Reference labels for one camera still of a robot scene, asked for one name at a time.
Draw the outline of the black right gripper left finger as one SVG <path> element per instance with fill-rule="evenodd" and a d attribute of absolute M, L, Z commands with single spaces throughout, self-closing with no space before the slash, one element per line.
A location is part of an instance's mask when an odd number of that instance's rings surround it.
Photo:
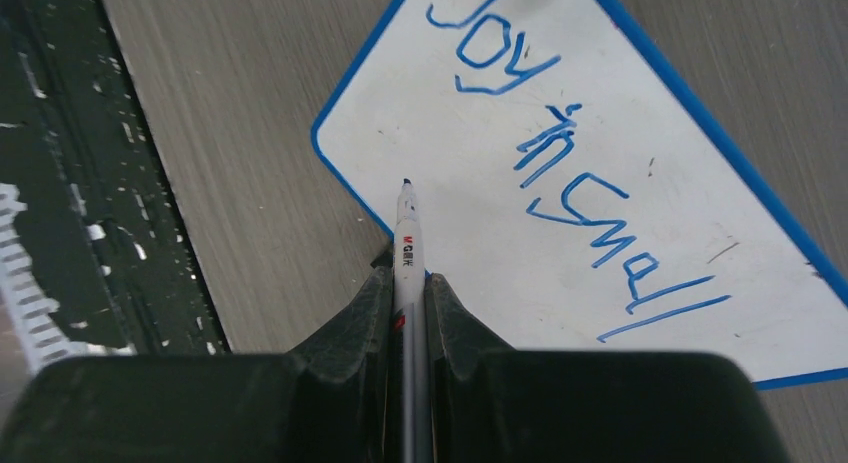
<path fill-rule="evenodd" d="M 97 356 L 47 366 L 5 462 L 380 462 L 392 274 L 283 354 Z"/>

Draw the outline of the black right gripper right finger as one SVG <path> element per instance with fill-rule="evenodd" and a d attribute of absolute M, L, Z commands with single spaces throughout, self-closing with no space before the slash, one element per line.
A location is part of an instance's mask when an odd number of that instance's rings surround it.
<path fill-rule="evenodd" d="M 518 350 L 424 289 L 440 462 L 786 462 L 753 385 L 708 353 Z"/>

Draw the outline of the white marker pen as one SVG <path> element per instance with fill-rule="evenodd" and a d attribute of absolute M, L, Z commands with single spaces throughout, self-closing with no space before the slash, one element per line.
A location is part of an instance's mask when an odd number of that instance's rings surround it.
<path fill-rule="evenodd" d="M 414 187 L 405 178 L 393 233 L 393 330 L 397 337 L 401 462 L 433 460 L 421 237 Z"/>

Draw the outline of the blue framed whiteboard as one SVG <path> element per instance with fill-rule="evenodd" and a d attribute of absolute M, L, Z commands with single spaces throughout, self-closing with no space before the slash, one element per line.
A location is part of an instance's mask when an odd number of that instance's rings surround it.
<path fill-rule="evenodd" d="M 392 0 L 312 129 L 386 230 L 521 348 L 847 374 L 847 283 L 618 0 Z"/>

